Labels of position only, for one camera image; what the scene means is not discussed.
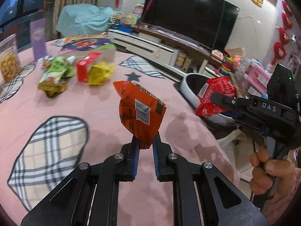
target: blue gripper pad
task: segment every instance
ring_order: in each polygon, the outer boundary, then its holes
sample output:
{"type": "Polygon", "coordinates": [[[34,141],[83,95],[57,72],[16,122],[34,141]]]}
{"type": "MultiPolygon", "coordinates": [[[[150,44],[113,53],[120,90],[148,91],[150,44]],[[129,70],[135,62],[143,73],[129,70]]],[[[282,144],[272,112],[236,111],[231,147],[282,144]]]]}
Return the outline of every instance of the blue gripper pad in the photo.
{"type": "Polygon", "coordinates": [[[153,141],[153,154],[154,154],[155,173],[157,176],[157,180],[159,180],[159,176],[160,176],[159,155],[158,155],[156,139],[154,139],[154,141],[153,141]]]}
{"type": "Polygon", "coordinates": [[[140,154],[140,147],[139,147],[139,141],[137,141],[135,154],[133,158],[133,180],[135,180],[138,171],[139,154],[140,154]]]}

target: television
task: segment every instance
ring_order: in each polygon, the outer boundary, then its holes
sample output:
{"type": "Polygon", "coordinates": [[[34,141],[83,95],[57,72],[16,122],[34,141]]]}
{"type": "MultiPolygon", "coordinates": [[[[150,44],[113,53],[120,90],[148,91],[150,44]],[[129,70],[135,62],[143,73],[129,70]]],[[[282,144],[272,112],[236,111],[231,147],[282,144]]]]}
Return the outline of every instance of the television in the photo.
{"type": "Polygon", "coordinates": [[[190,37],[200,45],[225,49],[239,8],[224,0],[145,0],[142,22],[190,37]]]}

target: plaid pattern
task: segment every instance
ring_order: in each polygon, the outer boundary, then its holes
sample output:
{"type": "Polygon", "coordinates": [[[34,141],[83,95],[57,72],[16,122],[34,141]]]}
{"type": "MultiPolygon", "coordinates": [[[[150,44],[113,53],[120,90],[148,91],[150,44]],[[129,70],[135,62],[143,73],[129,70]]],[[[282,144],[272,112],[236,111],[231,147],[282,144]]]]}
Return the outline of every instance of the plaid pattern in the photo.
{"type": "Polygon", "coordinates": [[[35,64],[28,64],[21,69],[21,72],[11,82],[4,83],[0,86],[0,104],[7,99],[10,99],[23,85],[23,78],[29,75],[34,69],[35,64]]]}
{"type": "Polygon", "coordinates": [[[164,79],[164,76],[160,72],[156,71],[155,68],[151,66],[145,59],[137,55],[128,58],[119,65],[139,70],[148,76],[164,79]]]}
{"type": "Polygon", "coordinates": [[[32,134],[7,181],[28,211],[78,165],[87,141],[86,123],[75,117],[51,117],[32,134]]]}

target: silver bolt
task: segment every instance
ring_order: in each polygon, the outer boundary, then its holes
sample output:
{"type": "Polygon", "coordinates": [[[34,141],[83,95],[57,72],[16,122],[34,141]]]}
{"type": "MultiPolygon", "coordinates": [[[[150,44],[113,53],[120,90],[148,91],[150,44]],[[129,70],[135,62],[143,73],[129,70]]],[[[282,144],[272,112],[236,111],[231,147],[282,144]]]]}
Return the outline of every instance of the silver bolt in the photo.
{"type": "Polygon", "coordinates": [[[85,170],[85,169],[88,168],[88,166],[89,166],[88,163],[84,162],[84,163],[79,164],[79,169],[80,170],[85,170]]]}
{"type": "Polygon", "coordinates": [[[177,154],[174,154],[174,153],[171,153],[168,155],[168,158],[171,159],[171,160],[175,160],[178,158],[177,154]]]}
{"type": "Polygon", "coordinates": [[[204,167],[207,168],[207,169],[211,169],[213,167],[213,165],[212,165],[211,162],[207,161],[207,162],[204,163],[204,167]]]}
{"type": "Polygon", "coordinates": [[[117,153],[117,154],[114,155],[114,158],[115,158],[116,160],[120,160],[120,159],[123,158],[123,154],[117,153]]]}

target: white barcode label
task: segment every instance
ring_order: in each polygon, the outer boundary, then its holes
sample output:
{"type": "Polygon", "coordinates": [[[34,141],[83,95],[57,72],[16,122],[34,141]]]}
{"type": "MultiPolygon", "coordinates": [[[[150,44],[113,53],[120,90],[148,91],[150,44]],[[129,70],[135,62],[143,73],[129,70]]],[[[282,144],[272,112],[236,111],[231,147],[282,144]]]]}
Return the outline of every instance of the white barcode label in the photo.
{"type": "Polygon", "coordinates": [[[255,96],[261,97],[260,93],[257,92],[257,91],[256,91],[254,88],[252,88],[252,87],[249,88],[248,93],[251,94],[251,95],[255,95],[255,96]]]}
{"type": "Polygon", "coordinates": [[[257,78],[265,87],[268,85],[268,80],[264,77],[264,75],[260,74],[257,78]]]}
{"type": "Polygon", "coordinates": [[[200,98],[202,98],[202,97],[204,96],[204,94],[205,94],[205,92],[206,92],[206,90],[207,90],[208,87],[209,87],[209,84],[208,84],[208,83],[206,83],[206,84],[202,87],[202,89],[201,89],[200,92],[199,92],[199,97],[200,97],[200,98]]]}
{"type": "Polygon", "coordinates": [[[136,120],[150,125],[150,107],[135,99],[136,120]]]}

